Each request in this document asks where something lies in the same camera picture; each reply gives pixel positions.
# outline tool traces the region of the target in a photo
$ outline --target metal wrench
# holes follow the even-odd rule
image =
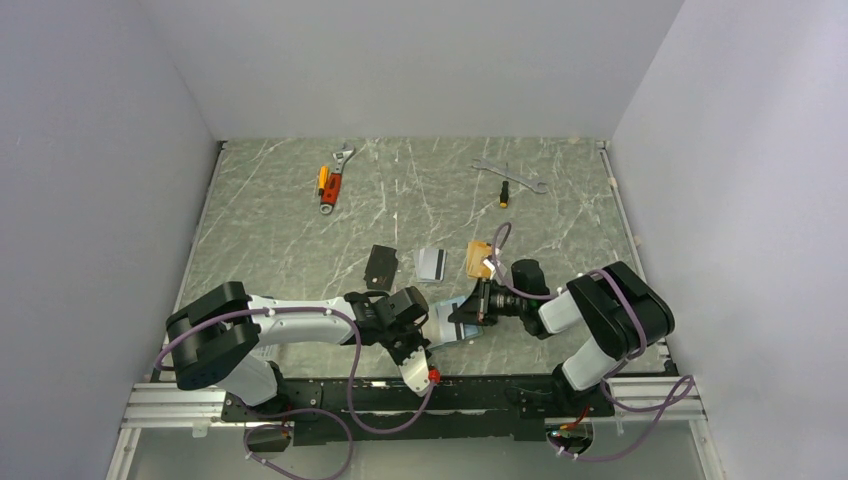
[[[548,193],[548,187],[545,182],[542,182],[537,178],[529,179],[526,177],[522,177],[521,175],[516,175],[509,170],[504,170],[503,168],[498,167],[490,163],[485,158],[475,158],[474,163],[471,164],[471,168],[476,168],[477,170],[488,170],[492,173],[497,173],[502,177],[506,177],[510,180],[514,180],[522,185],[526,185],[530,190],[533,190],[536,193]]]

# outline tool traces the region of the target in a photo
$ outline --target marble table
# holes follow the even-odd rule
[[[339,202],[318,213],[315,178],[347,140],[358,152],[344,171]],[[539,175],[550,192],[511,182],[509,208],[497,198],[502,177],[470,168],[475,157]],[[287,138],[225,144],[189,265],[181,306],[228,280],[249,293],[280,299],[324,299],[364,291],[371,246],[397,249],[394,289],[416,285],[428,302],[471,292],[465,275],[470,240],[491,241],[514,225],[503,259],[537,259],[548,285],[616,260],[633,266],[608,176],[593,139],[556,138]],[[417,283],[412,255],[425,246],[447,251],[445,280]],[[537,340],[517,318],[501,318],[483,336],[437,349],[446,375],[539,374],[577,351],[585,326]],[[287,377],[347,376],[353,348],[317,343],[281,347]],[[663,370],[656,347],[628,366]],[[358,376],[397,376],[380,346],[363,349]]]

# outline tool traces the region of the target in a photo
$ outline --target wall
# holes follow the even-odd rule
[[[848,5],[688,0],[613,137],[728,478],[846,478]]]
[[[132,0],[0,8],[0,478],[103,478],[215,143]]]
[[[141,0],[218,138],[609,138],[682,0]]]

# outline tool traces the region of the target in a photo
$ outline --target gray wall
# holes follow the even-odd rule
[[[102,478],[215,144],[134,0],[0,7],[0,478]]]
[[[217,138],[609,138],[682,0],[141,0]]]
[[[613,137],[728,478],[847,478],[848,4],[688,0]]]

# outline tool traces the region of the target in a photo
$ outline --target orange wire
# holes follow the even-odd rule
[[[581,413],[580,416],[577,417],[577,420],[575,420],[571,423],[565,423],[561,427],[559,427],[559,429],[560,430],[573,430],[574,428],[577,428],[577,425],[579,425],[580,422],[582,422],[583,419],[586,418],[586,415],[588,415],[588,414],[589,414],[589,405],[586,405],[586,408],[583,409],[583,413]]]

